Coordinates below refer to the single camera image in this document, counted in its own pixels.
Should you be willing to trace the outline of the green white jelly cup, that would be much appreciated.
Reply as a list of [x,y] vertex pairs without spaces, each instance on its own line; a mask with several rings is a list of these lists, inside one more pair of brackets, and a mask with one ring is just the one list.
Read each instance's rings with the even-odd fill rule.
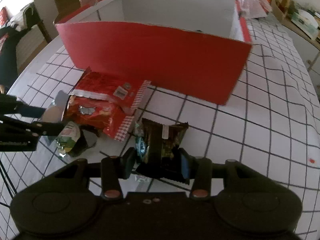
[[57,151],[61,158],[78,157],[85,150],[96,145],[98,131],[91,126],[68,122],[55,138]]

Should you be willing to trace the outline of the tissue box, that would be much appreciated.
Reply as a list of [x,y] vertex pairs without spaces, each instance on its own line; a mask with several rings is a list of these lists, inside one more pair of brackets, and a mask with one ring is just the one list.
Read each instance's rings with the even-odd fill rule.
[[312,40],[319,35],[319,25],[315,18],[305,10],[298,9],[291,17],[291,22],[300,28]]

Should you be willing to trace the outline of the red cardboard box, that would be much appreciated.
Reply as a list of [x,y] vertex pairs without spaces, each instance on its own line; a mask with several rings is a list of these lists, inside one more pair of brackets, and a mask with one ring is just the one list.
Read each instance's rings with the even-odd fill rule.
[[252,48],[237,0],[98,0],[56,18],[74,64],[224,105]]

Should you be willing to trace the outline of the amber glass bottle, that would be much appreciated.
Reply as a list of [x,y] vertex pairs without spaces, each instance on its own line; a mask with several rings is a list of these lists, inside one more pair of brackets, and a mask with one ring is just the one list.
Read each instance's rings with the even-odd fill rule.
[[283,13],[284,17],[287,16],[290,4],[291,4],[291,0],[278,0],[277,1],[277,6],[280,9],[280,11]]

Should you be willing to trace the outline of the checkered white tablecloth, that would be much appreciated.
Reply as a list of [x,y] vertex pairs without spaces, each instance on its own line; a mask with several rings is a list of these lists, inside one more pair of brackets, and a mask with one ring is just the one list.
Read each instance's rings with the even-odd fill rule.
[[[181,143],[187,153],[220,164],[237,160],[292,190],[303,205],[294,232],[301,239],[319,239],[316,91],[291,37],[273,16],[246,24],[252,48],[226,104],[151,83],[133,123],[142,118],[164,125],[187,122]],[[73,90],[85,69],[74,64],[58,35],[9,94],[28,105],[48,107],[58,92]]]

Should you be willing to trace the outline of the dark brown snack packet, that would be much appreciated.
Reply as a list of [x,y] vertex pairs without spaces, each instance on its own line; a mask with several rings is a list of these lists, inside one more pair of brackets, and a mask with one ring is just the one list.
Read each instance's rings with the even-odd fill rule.
[[164,125],[142,118],[146,155],[142,163],[138,162],[136,173],[154,179],[165,178],[189,184],[190,180],[182,175],[180,144],[189,128],[187,122]]

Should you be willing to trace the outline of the red snack bag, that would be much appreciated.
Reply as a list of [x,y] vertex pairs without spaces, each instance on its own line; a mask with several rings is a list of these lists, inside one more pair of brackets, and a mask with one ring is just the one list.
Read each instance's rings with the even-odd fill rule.
[[124,141],[149,85],[149,80],[119,77],[87,68],[69,94],[63,118],[92,126],[114,140]]

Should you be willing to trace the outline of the blue candy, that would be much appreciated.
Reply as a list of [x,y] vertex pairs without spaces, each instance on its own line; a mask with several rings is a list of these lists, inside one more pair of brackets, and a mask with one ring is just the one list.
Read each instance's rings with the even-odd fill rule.
[[136,122],[134,127],[135,145],[138,155],[138,162],[142,163],[146,155],[146,143],[144,141],[144,128],[141,122]]

